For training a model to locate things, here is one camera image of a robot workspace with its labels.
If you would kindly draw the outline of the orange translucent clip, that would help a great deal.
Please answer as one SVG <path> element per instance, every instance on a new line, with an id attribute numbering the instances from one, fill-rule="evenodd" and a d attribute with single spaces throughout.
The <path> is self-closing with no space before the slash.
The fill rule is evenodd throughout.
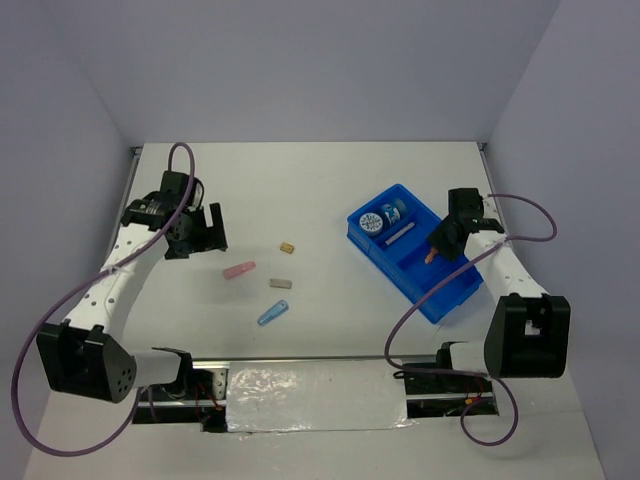
<path id="1" fill-rule="evenodd" d="M 438 255 L 438 251 L 437 251 L 437 249 L 436 249 L 436 248 L 434 248 L 434 247 L 432 247 L 432 248 L 429 250 L 428 254 L 426 255 L 426 257 L 425 257 L 425 259 L 424 259 L 424 262 L 425 262 L 426 264 L 430 264 L 430 263 L 434 260 L 434 258 L 435 258 L 437 255 Z"/>

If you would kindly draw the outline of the pink translucent clip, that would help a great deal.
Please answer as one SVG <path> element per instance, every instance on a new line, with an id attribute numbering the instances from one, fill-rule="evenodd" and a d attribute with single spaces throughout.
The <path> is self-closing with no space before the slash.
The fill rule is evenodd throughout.
<path id="1" fill-rule="evenodd" d="M 236 264 L 223 270 L 223 278 L 225 280 L 231 280 L 245 273 L 248 273 L 255 268 L 256 263 L 254 261 L 246 261 L 240 264 Z"/>

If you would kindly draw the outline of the blue white marker pen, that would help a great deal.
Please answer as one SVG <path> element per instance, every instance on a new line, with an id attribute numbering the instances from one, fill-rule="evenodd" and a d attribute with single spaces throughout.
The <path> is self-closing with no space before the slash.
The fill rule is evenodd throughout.
<path id="1" fill-rule="evenodd" d="M 391 235 L 389 238 L 387 238 L 385 240 L 385 244 L 387 246 L 393 244 L 394 242 L 396 242 L 397 240 L 399 240 L 403 235 L 405 235 L 407 232 L 409 232 L 410 230 L 412 230 L 415 227 L 415 223 L 414 222 L 410 222 L 408 224 L 406 224 L 405 226 L 403 226 L 401 229 L 399 229 L 396 233 L 394 233 L 393 235 Z"/>

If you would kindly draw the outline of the blue patterned jar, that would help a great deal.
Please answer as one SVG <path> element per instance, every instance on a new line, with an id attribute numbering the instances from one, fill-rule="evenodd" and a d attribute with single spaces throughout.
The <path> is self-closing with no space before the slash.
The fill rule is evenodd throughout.
<path id="1" fill-rule="evenodd" d="M 395 198 L 379 208 L 379 214 L 386 228 L 391 228 L 401 221 L 407 211 L 406 204 L 400 198 Z"/>
<path id="2" fill-rule="evenodd" d="M 368 237 L 376 237 L 384 231 L 384 220 L 376 212 L 367 212 L 361 215 L 358 225 Z"/>

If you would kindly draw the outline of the tan small eraser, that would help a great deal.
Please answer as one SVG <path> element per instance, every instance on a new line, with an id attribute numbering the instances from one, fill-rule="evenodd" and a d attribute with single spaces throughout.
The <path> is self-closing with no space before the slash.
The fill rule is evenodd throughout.
<path id="1" fill-rule="evenodd" d="M 294 249 L 295 249 L 295 247 L 292 244 L 289 244 L 289 243 L 286 243 L 286 242 L 283 242 L 280 245 L 280 250 L 282 252 L 287 253 L 287 254 L 292 254 L 294 252 Z"/>

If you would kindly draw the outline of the grey rectangular eraser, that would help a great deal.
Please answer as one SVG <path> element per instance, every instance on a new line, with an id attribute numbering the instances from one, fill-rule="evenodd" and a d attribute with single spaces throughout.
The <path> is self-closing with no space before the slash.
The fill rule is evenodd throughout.
<path id="1" fill-rule="evenodd" d="M 269 280 L 269 286 L 271 288 L 291 289 L 292 288 L 292 281 L 291 280 L 286 280 L 286 279 L 271 278 Z"/>

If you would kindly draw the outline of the blue translucent clip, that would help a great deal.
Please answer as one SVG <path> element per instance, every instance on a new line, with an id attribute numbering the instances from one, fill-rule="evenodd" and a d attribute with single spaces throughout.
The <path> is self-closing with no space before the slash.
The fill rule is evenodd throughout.
<path id="1" fill-rule="evenodd" d="M 279 300 L 259 316 L 259 318 L 257 319 L 257 324 L 259 326 L 265 326 L 288 310 L 289 304 L 285 300 Z"/>

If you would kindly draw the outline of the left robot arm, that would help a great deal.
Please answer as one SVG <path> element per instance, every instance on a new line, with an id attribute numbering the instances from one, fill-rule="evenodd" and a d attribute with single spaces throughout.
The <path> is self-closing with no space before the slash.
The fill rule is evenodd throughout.
<path id="1" fill-rule="evenodd" d="M 165 171 L 159 190 L 124 210 L 105 277 L 86 289 L 58 324 L 45 324 L 37 348 L 52 390 L 112 403 L 158 385 L 171 397 L 196 385 L 192 356 L 170 347 L 128 352 L 121 344 L 130 311 L 161 260 L 224 251 L 221 207 L 202 206 L 204 186 L 185 173 Z"/>

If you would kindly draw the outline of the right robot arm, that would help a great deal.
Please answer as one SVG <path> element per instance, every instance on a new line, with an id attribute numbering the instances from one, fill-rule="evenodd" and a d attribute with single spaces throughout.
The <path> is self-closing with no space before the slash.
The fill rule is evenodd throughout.
<path id="1" fill-rule="evenodd" d="M 551 232 L 543 237 L 509 235 L 500 221 L 485 215 L 476 188 L 448 192 L 448 214 L 427 237 L 427 263 L 450 263 L 465 257 L 496 302 L 482 346 L 484 370 L 494 378 L 559 378 L 566 368 L 571 307 L 561 295 L 549 294 L 516 256 L 514 242 L 545 243 L 557 236 L 555 220 L 538 203 L 506 194 L 541 212 Z"/>

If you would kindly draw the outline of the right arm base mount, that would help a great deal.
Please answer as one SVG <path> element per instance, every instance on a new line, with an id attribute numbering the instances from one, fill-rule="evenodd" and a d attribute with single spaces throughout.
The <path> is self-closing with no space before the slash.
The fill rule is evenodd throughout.
<path id="1" fill-rule="evenodd" d="M 459 417 L 473 405 L 469 415 L 497 415 L 492 384 L 485 379 L 459 375 L 393 374 L 405 389 L 410 419 Z"/>

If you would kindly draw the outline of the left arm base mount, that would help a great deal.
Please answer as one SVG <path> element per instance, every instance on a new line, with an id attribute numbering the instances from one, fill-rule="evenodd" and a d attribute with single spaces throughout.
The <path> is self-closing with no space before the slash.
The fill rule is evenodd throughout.
<path id="1" fill-rule="evenodd" d="M 226 433 L 230 363 L 198 360 L 182 387 L 155 385 L 142 394 L 134 425 L 188 425 Z"/>

